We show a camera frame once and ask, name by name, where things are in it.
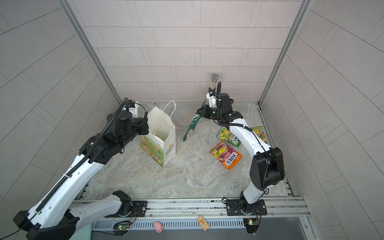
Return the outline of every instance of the orange candy bag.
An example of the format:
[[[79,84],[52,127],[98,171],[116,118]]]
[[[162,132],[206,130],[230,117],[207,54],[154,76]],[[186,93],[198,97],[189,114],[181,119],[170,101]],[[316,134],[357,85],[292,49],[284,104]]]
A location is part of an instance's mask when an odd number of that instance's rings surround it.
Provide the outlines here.
[[[228,170],[231,169],[241,159],[241,154],[233,150],[223,141],[217,144],[210,151],[210,154],[217,158],[217,160],[219,160]]]

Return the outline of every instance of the black mounting plate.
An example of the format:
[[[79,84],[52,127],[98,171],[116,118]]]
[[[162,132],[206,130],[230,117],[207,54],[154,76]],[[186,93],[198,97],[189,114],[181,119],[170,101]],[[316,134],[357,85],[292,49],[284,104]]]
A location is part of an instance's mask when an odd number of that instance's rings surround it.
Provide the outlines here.
[[[137,217],[144,217],[145,211],[147,210],[148,202],[147,201],[131,201],[131,203],[132,203],[132,206],[136,209]],[[131,217],[131,214],[132,212],[129,213],[126,217],[127,218]],[[120,216],[118,214],[111,214],[105,217],[120,217]]]
[[[227,206],[230,206],[229,209],[227,208],[228,216],[256,216],[259,214],[257,211],[254,211],[252,214],[244,214],[241,211],[240,203],[238,199],[227,199],[225,200],[225,203]],[[266,211],[266,208],[263,208],[263,206],[265,206],[265,202],[263,199],[260,199],[257,202],[256,208],[257,210],[259,210],[262,216],[268,214]]]

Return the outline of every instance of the white paper bag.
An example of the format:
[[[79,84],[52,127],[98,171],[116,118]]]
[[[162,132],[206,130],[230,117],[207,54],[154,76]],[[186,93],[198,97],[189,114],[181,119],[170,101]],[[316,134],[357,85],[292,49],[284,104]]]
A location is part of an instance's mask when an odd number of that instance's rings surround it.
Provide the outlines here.
[[[162,167],[176,155],[175,125],[170,119],[176,110],[176,104],[175,110],[173,110],[170,116],[164,112],[164,109],[161,110],[158,107],[154,107],[148,113],[149,134],[141,136],[140,142],[141,148],[143,148]]]

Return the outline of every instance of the tiled wall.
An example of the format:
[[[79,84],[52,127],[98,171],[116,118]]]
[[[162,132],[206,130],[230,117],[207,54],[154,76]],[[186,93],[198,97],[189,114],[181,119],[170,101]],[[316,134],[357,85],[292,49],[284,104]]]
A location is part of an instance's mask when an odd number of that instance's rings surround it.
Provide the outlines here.
[[[0,238],[116,105],[57,1],[0,2]]]
[[[384,237],[383,16],[313,0],[262,106],[323,239]]]
[[[258,101],[300,1],[69,0],[121,97]]]

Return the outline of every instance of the pink toy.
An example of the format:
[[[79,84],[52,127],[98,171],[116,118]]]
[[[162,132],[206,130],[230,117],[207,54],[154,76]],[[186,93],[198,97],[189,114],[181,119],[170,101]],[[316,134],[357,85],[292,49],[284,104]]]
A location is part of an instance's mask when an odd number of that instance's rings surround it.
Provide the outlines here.
[[[158,232],[158,233],[161,233],[163,231],[163,225],[159,222],[155,222],[155,224],[153,225],[153,227],[155,228],[155,230]]]

